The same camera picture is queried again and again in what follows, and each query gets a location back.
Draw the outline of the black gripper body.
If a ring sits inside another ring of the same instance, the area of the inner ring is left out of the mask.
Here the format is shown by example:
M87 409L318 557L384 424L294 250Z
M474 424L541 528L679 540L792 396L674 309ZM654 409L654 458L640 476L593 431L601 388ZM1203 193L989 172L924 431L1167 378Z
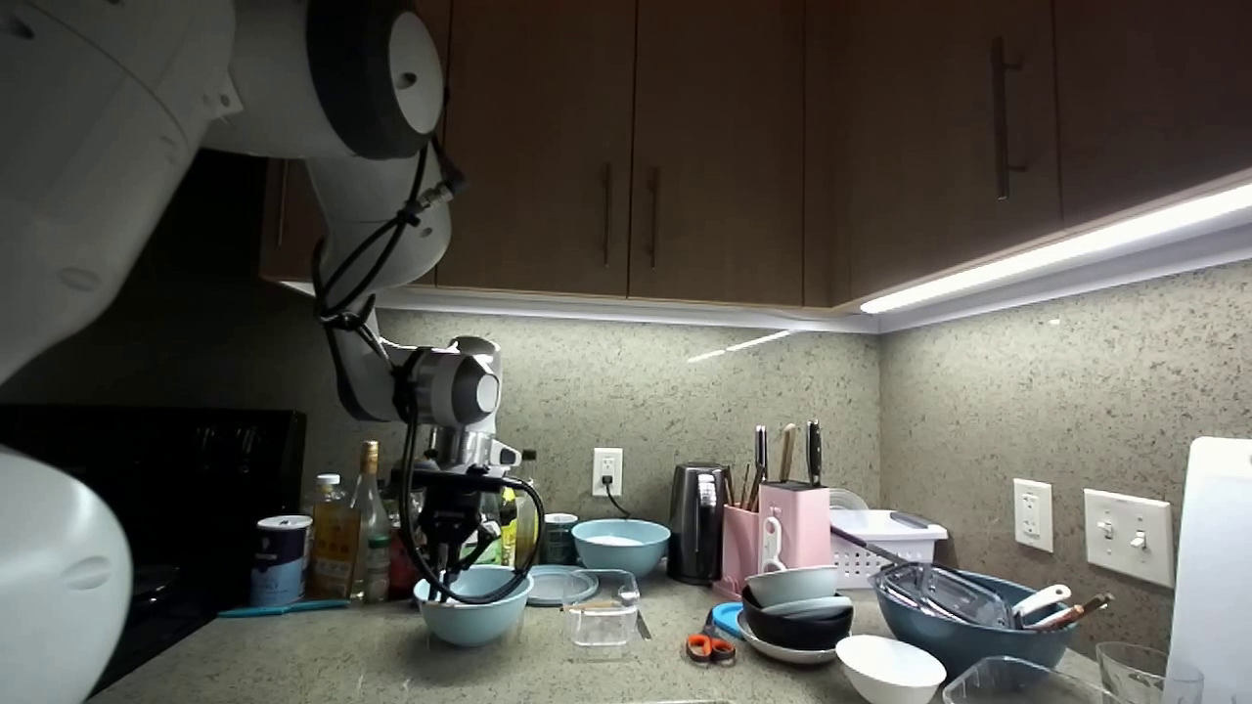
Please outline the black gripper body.
M496 494L490 476L418 472L418 557L428 564L474 564L496 533L486 524L486 499Z

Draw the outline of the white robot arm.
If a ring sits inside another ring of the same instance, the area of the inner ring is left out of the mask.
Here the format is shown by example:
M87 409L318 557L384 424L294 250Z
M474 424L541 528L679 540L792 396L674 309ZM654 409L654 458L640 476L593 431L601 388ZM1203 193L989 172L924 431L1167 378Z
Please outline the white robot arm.
M345 405L431 434L397 465L404 544L452 597L505 486L496 348L397 344L375 296L452 250L444 53L415 0L0 0L0 383L101 330L147 257L315 182L311 284Z

